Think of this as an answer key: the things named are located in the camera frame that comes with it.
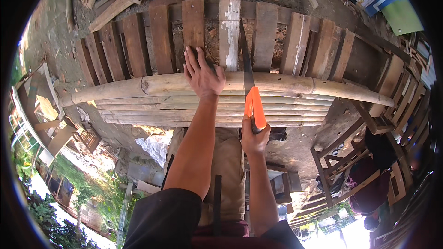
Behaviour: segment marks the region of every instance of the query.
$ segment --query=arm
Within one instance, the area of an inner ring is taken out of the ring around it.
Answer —
[[[205,61],[205,53],[197,48],[198,62],[190,47],[186,47],[183,65],[185,78],[200,97],[191,125],[169,168],[163,189],[172,187],[192,191],[203,199],[209,190],[211,164],[215,142],[215,112],[219,94],[225,83],[224,71],[215,66],[215,74]]]
[[[251,224],[259,237],[278,223],[277,203],[268,178],[264,148],[269,140],[269,124],[258,135],[252,133],[252,122],[247,116],[241,127],[241,146],[250,168],[249,214]]]

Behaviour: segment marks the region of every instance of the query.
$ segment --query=hand saw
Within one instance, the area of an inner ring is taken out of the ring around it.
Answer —
[[[240,19],[240,48],[243,56],[243,76],[245,83],[245,114],[252,119],[252,132],[260,133],[266,127],[263,105],[261,103],[260,92],[255,86],[254,75],[252,73],[251,58],[249,57],[248,43],[246,42],[245,28]]]

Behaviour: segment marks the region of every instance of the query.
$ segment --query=right hand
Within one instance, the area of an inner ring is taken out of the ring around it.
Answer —
[[[264,149],[269,141],[271,127],[269,124],[257,135],[252,133],[252,120],[245,115],[241,125],[241,147],[247,156],[264,155]]]
[[[200,99],[218,98],[226,82],[223,67],[214,65],[214,73],[206,63],[203,50],[200,47],[196,49],[198,62],[192,48],[189,46],[185,48],[186,64],[183,65],[185,78]]]

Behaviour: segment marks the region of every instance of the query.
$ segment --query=bamboo stick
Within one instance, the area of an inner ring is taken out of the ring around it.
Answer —
[[[103,119],[136,120],[136,121],[191,121],[193,115],[121,115],[121,114],[101,114]],[[303,115],[271,115],[266,117],[267,122],[291,122],[291,121],[323,121],[324,116],[303,116]],[[216,122],[242,122],[241,116],[216,116]]]
[[[119,120],[119,119],[103,119],[107,123],[130,124],[130,125],[148,125],[163,127],[189,127],[191,121],[136,121],[136,120]],[[218,128],[241,128],[241,122],[215,122]],[[284,121],[269,122],[271,127],[303,127],[303,126],[319,126],[322,121]]]
[[[243,79],[242,72],[227,72],[224,89],[226,91],[243,90]],[[387,96],[359,86],[333,81],[264,72],[255,72],[254,80],[261,91],[328,95],[389,107],[394,105],[393,99]],[[181,73],[145,76],[93,86],[83,91],[65,95],[60,100],[60,105],[67,107],[91,100],[141,97],[168,91],[191,91],[191,87]]]
[[[196,109],[198,103],[184,103],[184,104],[134,104],[134,105],[97,105],[100,110],[185,110]],[[244,103],[219,103],[217,110],[244,110]],[[315,105],[292,105],[292,104],[263,104],[264,110],[320,110],[328,111],[329,106],[315,106]]]
[[[132,98],[118,98],[118,99],[103,99],[97,100],[96,104],[106,105],[123,105],[123,104],[184,104],[184,103],[198,103],[200,98],[196,95],[176,95],[176,96],[151,96],[151,97],[132,97]],[[332,101],[307,99],[307,98],[293,98],[284,96],[262,96],[262,103],[270,104],[298,104],[298,105],[318,105],[331,106]],[[222,95],[219,98],[219,103],[244,103],[245,96],[239,95]]]
[[[123,114],[123,115],[194,115],[194,109],[187,110],[98,110],[102,114]],[[217,110],[218,116],[243,116],[243,110]],[[306,116],[326,116],[327,111],[311,111],[311,110],[265,110],[266,116],[270,115],[306,115]]]

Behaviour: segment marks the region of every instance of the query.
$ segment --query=left hand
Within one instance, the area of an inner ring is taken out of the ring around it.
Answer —
[[[183,65],[185,78],[201,99],[219,96],[223,91],[226,77],[221,66],[214,65],[216,74],[209,68],[202,48],[197,47],[198,62],[191,47],[185,48],[186,64]]]

